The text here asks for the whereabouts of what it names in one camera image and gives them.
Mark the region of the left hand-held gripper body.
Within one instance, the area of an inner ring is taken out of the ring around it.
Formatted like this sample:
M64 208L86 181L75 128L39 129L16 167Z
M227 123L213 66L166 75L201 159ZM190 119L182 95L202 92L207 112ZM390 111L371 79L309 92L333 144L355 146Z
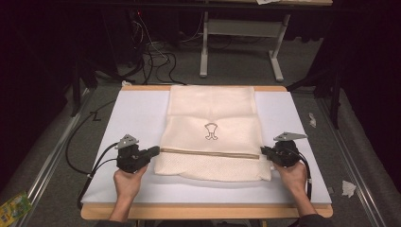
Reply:
M119 169L128 173L134 173L140 168L147 166L144 154L139 150L137 143L138 140L129 134L123 136L117 143L115 146L115 149L118 151L116 166Z

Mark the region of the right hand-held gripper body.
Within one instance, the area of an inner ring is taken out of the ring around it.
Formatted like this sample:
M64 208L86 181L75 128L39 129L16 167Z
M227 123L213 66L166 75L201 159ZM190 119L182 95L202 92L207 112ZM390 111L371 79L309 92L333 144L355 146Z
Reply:
M275 145L270 159L279 166L294 166L300 160L305 160L304 155L295 144L297 139L307 138L306 134L283 132L273 138Z

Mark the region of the cream mesh laundry bag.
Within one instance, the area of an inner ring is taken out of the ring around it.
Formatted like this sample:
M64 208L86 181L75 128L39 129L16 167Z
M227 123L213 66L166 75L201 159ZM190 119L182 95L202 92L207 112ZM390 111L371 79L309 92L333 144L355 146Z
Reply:
M154 171L203 181L268 181L262 146L254 88L173 86Z

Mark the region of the person's right hand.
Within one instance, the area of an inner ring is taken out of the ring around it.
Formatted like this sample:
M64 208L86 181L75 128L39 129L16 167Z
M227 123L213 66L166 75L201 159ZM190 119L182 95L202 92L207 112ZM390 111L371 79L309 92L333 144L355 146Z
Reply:
M283 184L292 194L305 193L306 167L303 163L298 162L290 167L274 164L274 167L278 170Z

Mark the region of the person's left hand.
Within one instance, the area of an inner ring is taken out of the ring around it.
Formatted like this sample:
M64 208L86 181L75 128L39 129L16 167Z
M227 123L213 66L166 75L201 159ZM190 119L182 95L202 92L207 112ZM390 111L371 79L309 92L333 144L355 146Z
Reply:
M128 173L121 169L113 175L115 190L119 200L132 201L140 190L143 175L148 167L144 166L134 173Z

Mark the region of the white board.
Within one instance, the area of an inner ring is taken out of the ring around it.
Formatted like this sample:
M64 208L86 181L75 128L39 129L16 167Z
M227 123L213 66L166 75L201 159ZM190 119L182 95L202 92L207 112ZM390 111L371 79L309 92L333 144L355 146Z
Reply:
M168 91L121 91L100 143L98 152L129 134L139 140L139 148L160 143L166 124ZM255 93L262 124L263 144L273 146L273 138L282 132L304 133L304 127L289 92ZM117 170L113 148L105 153L107 164L93 178L82 198L84 203L113 203L116 193L113 174ZM197 181L181 176L154 173L154 164L142 178L136 203L143 204L292 204L293 199L277 171L269 181L223 183Z

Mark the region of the large crumpled white paper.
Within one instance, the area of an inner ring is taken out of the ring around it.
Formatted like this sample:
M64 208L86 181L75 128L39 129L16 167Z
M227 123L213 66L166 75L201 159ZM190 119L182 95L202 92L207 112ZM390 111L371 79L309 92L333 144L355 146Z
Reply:
M347 196L348 198L351 198L355 194L355 190L357 187L350 182L343 181L342 182L342 196Z

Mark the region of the wooden table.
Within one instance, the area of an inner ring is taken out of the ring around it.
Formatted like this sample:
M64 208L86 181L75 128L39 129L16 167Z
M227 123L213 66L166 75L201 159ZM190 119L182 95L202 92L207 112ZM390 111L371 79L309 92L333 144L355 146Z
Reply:
M168 91L169 86L126 86L121 91ZM256 86L255 92L287 92L283 86ZM131 219L296 218L294 204L143 204L131 206Z

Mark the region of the black stand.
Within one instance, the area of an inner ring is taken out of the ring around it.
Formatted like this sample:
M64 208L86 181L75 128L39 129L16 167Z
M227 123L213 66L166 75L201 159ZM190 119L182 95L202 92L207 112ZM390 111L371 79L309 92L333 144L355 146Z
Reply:
M115 72L108 70L106 67L102 66L96 61L91 60L76 47L73 47L71 52L75 60L73 67L73 76L72 76L73 111L71 115L76 116L82 106L81 103L82 94L80 92L81 81L83 81L83 83L87 88L95 89L97 87L97 81L95 76L96 71L100 71L119 82L121 82L123 78L120 75L116 74Z
M338 112L340 107L340 86L342 78L342 68L327 68L312 73L304 79L298 80L286 87L289 92L295 91L298 88L315 84L313 91L314 97L324 98L331 97L329 108L329 119L332 125L337 130L339 128Z

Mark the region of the green packet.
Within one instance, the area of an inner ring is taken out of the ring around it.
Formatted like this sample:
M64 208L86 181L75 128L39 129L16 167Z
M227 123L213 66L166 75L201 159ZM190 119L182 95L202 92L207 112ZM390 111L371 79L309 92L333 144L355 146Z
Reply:
M0 206L0 227L9 227L13 222L26 215L31 208L27 193L20 192Z

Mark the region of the metal floor rail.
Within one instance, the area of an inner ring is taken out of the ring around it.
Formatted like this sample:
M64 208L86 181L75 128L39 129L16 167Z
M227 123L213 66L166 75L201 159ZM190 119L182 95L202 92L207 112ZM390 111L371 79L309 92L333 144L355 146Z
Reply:
M9 227L26 227L32 214L34 213L47 185L49 184L51 177L61 159L63 150L66 147L67 140L70 137L73 129L77 125L79 119L81 118L82 110L86 108L89 100L93 96L94 89L86 88L82 94L79 96L81 99L81 104L78 107L78 111L74 116L70 116L66 128L63 130L61 137L59 138L56 146L47 156L44 164L39 171L33 185L27 192L27 196L31 202L31 210L25 214L22 218L11 224Z
M321 98L316 99L317 105L323 113L324 120L327 122L336 143L340 149L340 157L345 164L345 169L350 177L351 182L356 186L356 194L362 204L362 207L372 224L372 227L387 227L384 218L380 214L375 200L372 196L371 190L368 188L365 181L356 166L354 159L351 156L349 148L346 146L345 141L338 129L335 128L329 115L329 108L325 101Z

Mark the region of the white desk frame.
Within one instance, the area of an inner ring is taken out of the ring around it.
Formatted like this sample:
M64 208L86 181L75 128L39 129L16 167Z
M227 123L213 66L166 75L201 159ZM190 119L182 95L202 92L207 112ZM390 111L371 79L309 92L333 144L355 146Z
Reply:
M210 19L209 14L204 12L200 77L206 78L208 75L208 37L210 35L245 36L274 38L276 40L275 48L269 51L269 59L275 80L282 82L284 76L277 57L288 28L289 19L289 14L286 14L279 22Z

